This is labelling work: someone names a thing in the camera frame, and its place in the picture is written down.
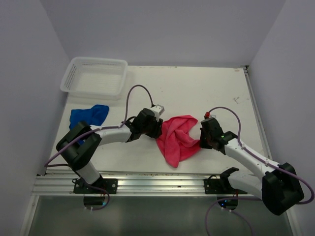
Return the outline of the pink microfiber towel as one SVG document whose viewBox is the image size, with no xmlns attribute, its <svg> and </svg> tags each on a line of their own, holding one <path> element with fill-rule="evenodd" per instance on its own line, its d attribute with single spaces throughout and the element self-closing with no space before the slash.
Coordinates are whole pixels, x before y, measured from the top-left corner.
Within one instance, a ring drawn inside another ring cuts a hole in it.
<svg viewBox="0 0 315 236">
<path fill-rule="evenodd" d="M 190 115 L 172 117 L 163 122 L 162 134 L 156 143 L 166 163 L 171 167 L 178 168 L 180 162 L 200 151 L 200 141 L 189 134 L 197 123 L 198 120 Z"/>
</svg>

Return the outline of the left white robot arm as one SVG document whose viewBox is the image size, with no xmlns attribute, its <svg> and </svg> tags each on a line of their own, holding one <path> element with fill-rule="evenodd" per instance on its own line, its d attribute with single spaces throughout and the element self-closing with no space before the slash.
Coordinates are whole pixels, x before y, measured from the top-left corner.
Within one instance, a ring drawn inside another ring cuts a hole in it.
<svg viewBox="0 0 315 236">
<path fill-rule="evenodd" d="M 56 150 L 84 182 L 86 189 L 97 193 L 105 188 L 101 174 L 91 163 L 98 146 L 132 142 L 141 135 L 157 139 L 162 134 L 163 120 L 160 116 L 163 112 L 161 105 L 144 108 L 136 117 L 127 119 L 120 126 L 94 127 L 81 121 L 58 142 Z"/>
</svg>

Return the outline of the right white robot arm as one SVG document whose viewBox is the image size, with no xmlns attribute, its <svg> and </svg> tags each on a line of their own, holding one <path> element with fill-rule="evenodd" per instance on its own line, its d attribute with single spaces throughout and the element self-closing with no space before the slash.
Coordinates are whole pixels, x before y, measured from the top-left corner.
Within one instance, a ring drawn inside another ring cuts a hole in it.
<svg viewBox="0 0 315 236">
<path fill-rule="evenodd" d="M 288 163 L 279 164 L 247 148 L 238 135 L 224 132 L 214 118 L 201 122 L 200 147 L 221 152 L 248 169 L 248 173 L 231 167 L 218 178 L 204 179 L 206 194 L 248 193 L 263 201 L 274 215 L 281 215 L 304 198 L 296 171 Z"/>
</svg>

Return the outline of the blue microfiber towel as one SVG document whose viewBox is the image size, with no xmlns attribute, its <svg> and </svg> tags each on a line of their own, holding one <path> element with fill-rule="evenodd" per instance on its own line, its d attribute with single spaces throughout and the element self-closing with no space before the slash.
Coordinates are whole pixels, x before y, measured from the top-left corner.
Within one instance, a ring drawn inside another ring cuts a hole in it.
<svg viewBox="0 0 315 236">
<path fill-rule="evenodd" d="M 88 125 L 100 126 L 106 120 L 109 113 L 109 106 L 94 105 L 89 109 L 73 109 L 69 118 L 69 129 L 72 129 L 78 122 L 85 121 Z"/>
</svg>

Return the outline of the white plastic basket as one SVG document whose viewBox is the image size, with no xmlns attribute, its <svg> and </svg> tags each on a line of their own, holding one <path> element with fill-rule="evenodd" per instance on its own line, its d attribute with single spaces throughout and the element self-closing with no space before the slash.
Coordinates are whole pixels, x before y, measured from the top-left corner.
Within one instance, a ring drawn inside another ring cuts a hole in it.
<svg viewBox="0 0 315 236">
<path fill-rule="evenodd" d="M 119 100 L 126 81 L 128 63 L 120 59 L 73 58 L 60 89 L 73 96 Z"/>
</svg>

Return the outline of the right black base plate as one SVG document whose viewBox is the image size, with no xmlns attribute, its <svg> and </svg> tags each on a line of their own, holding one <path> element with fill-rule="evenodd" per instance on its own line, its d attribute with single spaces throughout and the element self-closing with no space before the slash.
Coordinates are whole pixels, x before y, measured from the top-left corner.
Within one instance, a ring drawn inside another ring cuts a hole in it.
<svg viewBox="0 0 315 236">
<path fill-rule="evenodd" d="M 225 183 L 219 176 L 211 175 L 203 179 L 204 192 L 207 195 L 247 194 L 247 192 L 234 189 L 229 183 Z"/>
</svg>

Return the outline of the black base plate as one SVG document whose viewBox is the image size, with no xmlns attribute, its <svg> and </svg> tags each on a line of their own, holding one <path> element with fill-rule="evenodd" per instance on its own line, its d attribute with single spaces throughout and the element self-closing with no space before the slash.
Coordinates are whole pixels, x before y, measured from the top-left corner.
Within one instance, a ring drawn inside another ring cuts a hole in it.
<svg viewBox="0 0 315 236">
<path fill-rule="evenodd" d="M 118 180 L 116 178 L 98 179 L 95 183 L 91 184 L 91 187 L 88 187 L 80 178 L 74 178 L 72 183 L 74 184 L 73 193 L 75 194 L 104 193 L 103 191 L 99 190 L 99 188 L 106 190 L 109 194 L 116 194 L 118 188 Z"/>
<path fill-rule="evenodd" d="M 229 183 L 225 183 L 219 176 L 211 175 L 203 179 L 204 192 L 207 195 L 247 194 L 247 192 L 234 189 Z"/>
</svg>

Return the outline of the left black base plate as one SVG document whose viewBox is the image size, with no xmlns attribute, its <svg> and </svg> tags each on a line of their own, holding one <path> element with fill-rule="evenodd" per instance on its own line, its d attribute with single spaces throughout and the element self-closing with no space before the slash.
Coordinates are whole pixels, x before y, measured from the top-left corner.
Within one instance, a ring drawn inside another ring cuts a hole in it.
<svg viewBox="0 0 315 236">
<path fill-rule="evenodd" d="M 72 183 L 74 184 L 73 193 L 75 194 L 104 193 L 103 191 L 99 190 L 99 188 L 106 190 L 109 194 L 116 194 L 118 188 L 118 180 L 116 178 L 98 179 L 95 183 L 91 184 L 91 187 L 88 187 L 80 178 L 74 178 Z"/>
</svg>

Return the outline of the aluminium mounting rail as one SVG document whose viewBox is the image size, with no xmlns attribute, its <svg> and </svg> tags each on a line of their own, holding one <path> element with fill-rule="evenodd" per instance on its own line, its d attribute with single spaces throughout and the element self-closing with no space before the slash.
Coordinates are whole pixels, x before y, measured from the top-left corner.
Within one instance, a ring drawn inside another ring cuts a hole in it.
<svg viewBox="0 0 315 236">
<path fill-rule="evenodd" d="M 170 196 L 199 197 L 220 195 L 216 190 L 206 194 L 209 185 L 204 180 L 210 175 L 170 174 L 170 173 L 111 173 L 102 172 L 104 179 L 111 181 L 114 196 Z M 78 176 L 69 171 L 49 171 L 44 176 L 37 176 L 31 194 L 34 196 L 74 196 L 75 180 Z"/>
</svg>

